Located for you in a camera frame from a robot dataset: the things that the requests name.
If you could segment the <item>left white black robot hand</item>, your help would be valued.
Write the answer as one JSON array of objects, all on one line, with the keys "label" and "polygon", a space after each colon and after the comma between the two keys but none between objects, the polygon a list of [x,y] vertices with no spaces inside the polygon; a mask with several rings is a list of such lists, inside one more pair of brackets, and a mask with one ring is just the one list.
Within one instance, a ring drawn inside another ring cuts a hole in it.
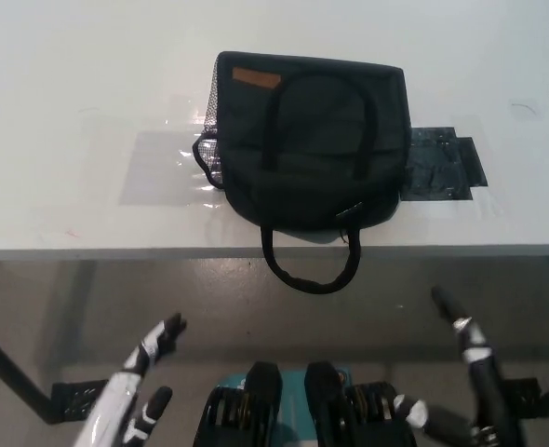
[{"label": "left white black robot hand", "polygon": [[78,433],[75,446],[143,446],[147,443],[173,396],[168,386],[159,387],[136,408],[141,384],[161,358],[176,350],[186,330],[181,313],[159,321],[137,344],[121,369],[113,373],[96,399]]}]

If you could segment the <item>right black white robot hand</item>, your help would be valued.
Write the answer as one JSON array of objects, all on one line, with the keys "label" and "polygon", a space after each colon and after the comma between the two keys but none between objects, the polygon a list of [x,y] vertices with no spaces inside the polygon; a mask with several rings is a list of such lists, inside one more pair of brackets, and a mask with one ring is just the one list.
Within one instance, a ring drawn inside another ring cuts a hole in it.
[{"label": "right black white robot hand", "polygon": [[393,400],[395,415],[445,446],[524,446],[519,419],[509,406],[493,349],[473,317],[445,289],[434,286],[431,297],[440,317],[455,334],[476,399],[476,420],[405,394]]}]

